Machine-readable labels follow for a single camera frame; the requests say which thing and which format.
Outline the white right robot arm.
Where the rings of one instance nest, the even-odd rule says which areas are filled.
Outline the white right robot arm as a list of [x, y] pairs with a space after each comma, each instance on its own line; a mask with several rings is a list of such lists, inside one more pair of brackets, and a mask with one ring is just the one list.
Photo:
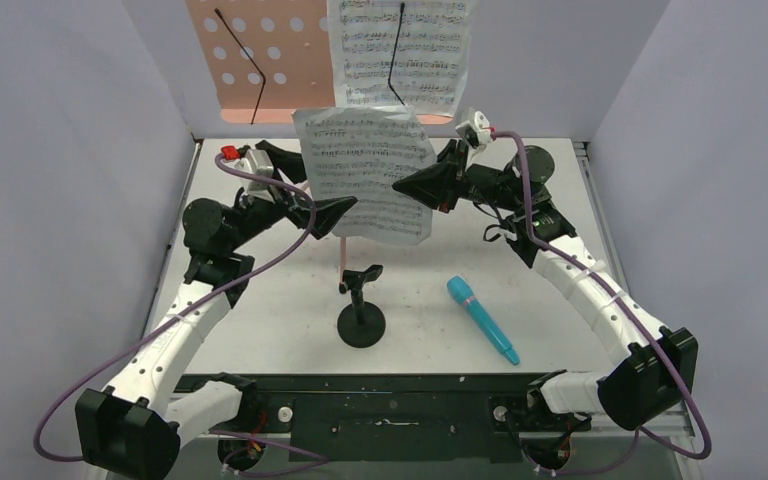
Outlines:
[[641, 308], [587, 249], [555, 207], [546, 186], [555, 161], [544, 148], [525, 148], [532, 216], [517, 157], [504, 168], [472, 162], [464, 141], [451, 140], [434, 165], [392, 187], [443, 213], [467, 200], [497, 216], [500, 237], [533, 272], [551, 283], [583, 318], [608, 354], [609, 373], [555, 372], [536, 382], [525, 402], [528, 421], [548, 429], [565, 413], [600, 413], [636, 430], [678, 404], [691, 391], [698, 343], [685, 328], [672, 330]]

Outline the pink perforated music stand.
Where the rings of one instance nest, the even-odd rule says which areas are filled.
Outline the pink perforated music stand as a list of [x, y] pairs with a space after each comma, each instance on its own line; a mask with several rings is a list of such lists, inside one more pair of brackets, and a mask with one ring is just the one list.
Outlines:
[[231, 125], [290, 125], [299, 108], [335, 105], [325, 1], [188, 1]]

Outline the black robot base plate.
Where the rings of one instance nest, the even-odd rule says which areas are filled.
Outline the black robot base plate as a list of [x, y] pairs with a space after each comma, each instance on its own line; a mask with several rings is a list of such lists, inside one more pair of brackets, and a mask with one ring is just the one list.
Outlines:
[[110, 385], [75, 406], [83, 457], [134, 479], [162, 479], [180, 450], [213, 434], [241, 475], [289, 437], [303, 467], [334, 461], [493, 463], [554, 468], [566, 440], [605, 415], [634, 431], [670, 406], [653, 376], [537, 374], [212, 375], [139, 369], [133, 393]]

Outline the white sheet music paper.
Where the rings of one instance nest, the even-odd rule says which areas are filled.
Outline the white sheet music paper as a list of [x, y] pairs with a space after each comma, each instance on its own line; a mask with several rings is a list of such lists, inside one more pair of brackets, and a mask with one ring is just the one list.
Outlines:
[[299, 109], [293, 122], [313, 198], [357, 199], [332, 230], [335, 236], [402, 246], [430, 237], [431, 209], [393, 188], [436, 163], [413, 108]]
[[452, 118], [468, 78], [476, 1], [329, 1], [338, 107], [406, 105]]

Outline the black microphone stand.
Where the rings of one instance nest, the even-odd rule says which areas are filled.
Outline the black microphone stand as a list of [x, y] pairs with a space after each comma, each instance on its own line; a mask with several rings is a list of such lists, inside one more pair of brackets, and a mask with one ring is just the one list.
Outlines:
[[366, 283], [376, 281], [383, 273], [383, 266], [373, 264], [363, 271], [344, 270], [340, 292], [349, 293], [351, 303], [339, 314], [337, 331], [341, 340], [353, 348], [368, 348], [384, 335], [386, 320], [382, 310], [363, 296]]

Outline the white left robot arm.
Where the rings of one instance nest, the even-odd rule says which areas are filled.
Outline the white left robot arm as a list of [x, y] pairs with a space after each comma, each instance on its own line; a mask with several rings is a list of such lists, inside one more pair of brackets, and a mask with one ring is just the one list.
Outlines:
[[240, 248], [281, 221], [303, 238], [322, 238], [356, 203], [353, 196], [315, 200], [284, 182], [264, 148], [226, 146], [215, 162], [241, 180], [235, 202], [188, 204], [182, 227], [190, 260], [162, 322], [121, 358], [118, 374], [103, 388], [82, 392], [75, 405], [81, 459], [129, 479], [166, 477], [180, 450], [216, 426], [242, 431], [261, 421], [250, 379], [218, 373], [182, 398], [174, 390], [262, 272]]

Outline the turquoise toy microphone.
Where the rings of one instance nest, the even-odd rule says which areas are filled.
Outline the turquoise toy microphone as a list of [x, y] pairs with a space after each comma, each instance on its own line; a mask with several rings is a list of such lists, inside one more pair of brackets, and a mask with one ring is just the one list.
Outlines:
[[518, 366], [520, 357], [513, 344], [477, 299], [467, 282], [460, 276], [454, 276], [447, 281], [446, 288], [451, 298], [464, 309], [493, 348], [511, 365]]

